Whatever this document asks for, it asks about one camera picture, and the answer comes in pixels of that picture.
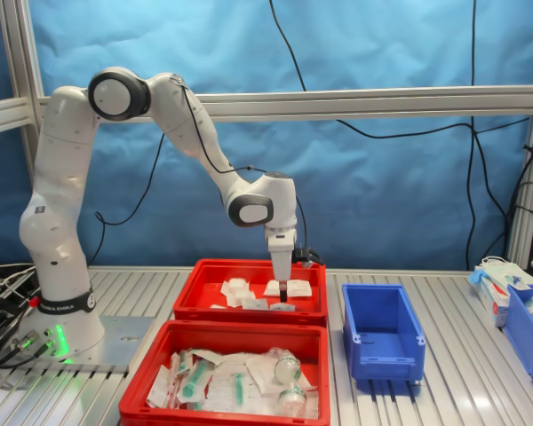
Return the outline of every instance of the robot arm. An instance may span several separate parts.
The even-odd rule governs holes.
[[[123,121],[141,114],[151,115],[182,153],[204,166],[236,225],[265,226],[274,277],[288,280],[297,223],[292,179],[266,173],[253,183],[245,181],[219,148],[201,102],[179,76],[142,80],[116,67],[95,75],[87,91],[58,88],[47,106],[34,192],[20,220],[20,237],[36,264],[44,300],[62,302],[91,292],[76,223],[95,133],[100,117]]]
[[[221,151],[207,111],[180,76],[164,73],[142,80],[127,69],[108,68],[92,78],[88,97],[107,120],[151,115],[173,145],[207,170],[235,225],[265,226],[274,277],[283,283],[290,279],[297,223],[294,182],[282,173],[265,173],[253,183],[241,178]]]

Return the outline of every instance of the blue curtain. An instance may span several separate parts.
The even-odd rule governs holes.
[[[309,90],[470,83],[472,1],[274,0],[274,5]],[[267,0],[34,0],[31,6],[46,94],[60,85],[86,86],[109,66],[143,77],[176,72],[199,93],[301,90]],[[479,2],[476,84],[532,83],[533,0]],[[521,118],[479,117],[476,127]],[[385,135],[455,122],[469,117],[350,123]],[[464,268],[471,225],[465,193],[469,130],[372,140],[333,121],[217,123],[217,128],[234,165],[294,177],[309,243],[328,266]],[[504,206],[521,170],[527,129],[523,122],[480,135],[492,193]],[[94,211],[108,221],[130,214],[146,188],[159,136],[150,124],[101,126],[78,227],[87,256],[100,238]],[[476,150],[473,262],[503,230],[478,157]],[[298,235],[303,238],[301,224]],[[14,238],[8,242],[19,246]],[[202,257],[266,255],[262,230],[232,225],[201,166],[166,143],[147,198],[130,222],[107,229],[97,264],[193,264]]]

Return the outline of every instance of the metal table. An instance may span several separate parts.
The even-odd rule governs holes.
[[[105,315],[154,316],[128,375],[19,368],[0,381],[0,425],[110,425],[118,401],[191,268],[93,267]],[[504,333],[489,323],[464,272],[328,270],[332,426],[533,426],[533,380]],[[419,385],[365,381],[347,372],[342,344],[344,282],[402,283],[426,334]]]

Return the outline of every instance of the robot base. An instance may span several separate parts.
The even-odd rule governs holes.
[[[105,335],[92,348],[67,357],[61,362],[37,359],[24,367],[48,368],[50,370],[81,370],[124,373],[136,359],[143,339],[150,332],[154,317],[99,316]],[[10,364],[26,357],[17,356]]]

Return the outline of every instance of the plastic container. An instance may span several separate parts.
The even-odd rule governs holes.
[[[273,347],[288,349],[298,358],[302,371],[320,395],[319,418],[292,419],[270,415],[211,413],[204,411],[150,408],[146,397],[161,365],[170,366],[173,352],[201,348],[221,353],[265,353]],[[330,425],[330,389],[328,379],[328,339],[322,327],[235,324],[209,321],[168,321],[144,357],[118,409],[123,426],[142,425],[233,425],[304,426]]]
[[[178,320],[256,322],[267,324],[303,324],[326,326],[326,269],[313,264],[304,269],[293,264],[291,278],[308,280],[312,288],[310,297],[289,297],[288,303],[296,306],[294,312],[250,311],[227,307],[221,294],[223,281],[244,278],[251,285],[257,299],[265,298],[268,305],[280,302],[276,296],[263,296],[267,283],[274,279],[270,260],[224,260],[203,259],[197,262],[189,275],[178,300],[174,304],[174,315]],[[226,309],[213,309],[218,304]]]
[[[533,377],[533,317],[525,307],[525,302],[533,296],[533,285],[530,287],[531,290],[516,290],[508,286],[505,332],[527,373]]]
[[[356,380],[421,380],[425,336],[402,286],[344,284],[342,290],[351,376]]]

